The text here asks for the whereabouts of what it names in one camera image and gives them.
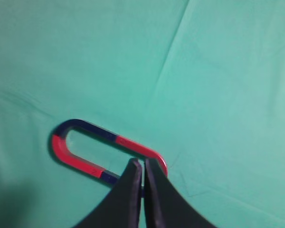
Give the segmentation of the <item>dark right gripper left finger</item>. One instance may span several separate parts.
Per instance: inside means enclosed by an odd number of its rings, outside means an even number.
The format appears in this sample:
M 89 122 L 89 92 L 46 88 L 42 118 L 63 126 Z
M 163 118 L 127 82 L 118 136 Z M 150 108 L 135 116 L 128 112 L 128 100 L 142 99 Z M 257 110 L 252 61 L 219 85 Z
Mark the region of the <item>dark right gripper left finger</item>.
M 141 208 L 142 166 L 130 159 L 106 197 L 76 228 L 137 228 Z

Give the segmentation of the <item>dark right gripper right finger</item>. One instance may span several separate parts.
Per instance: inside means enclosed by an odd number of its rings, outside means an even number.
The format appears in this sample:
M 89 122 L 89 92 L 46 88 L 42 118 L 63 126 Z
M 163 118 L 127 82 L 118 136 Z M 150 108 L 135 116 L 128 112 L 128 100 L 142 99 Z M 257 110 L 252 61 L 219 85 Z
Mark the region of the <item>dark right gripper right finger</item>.
M 148 228 L 214 228 L 178 193 L 156 159 L 145 159 L 144 210 Z

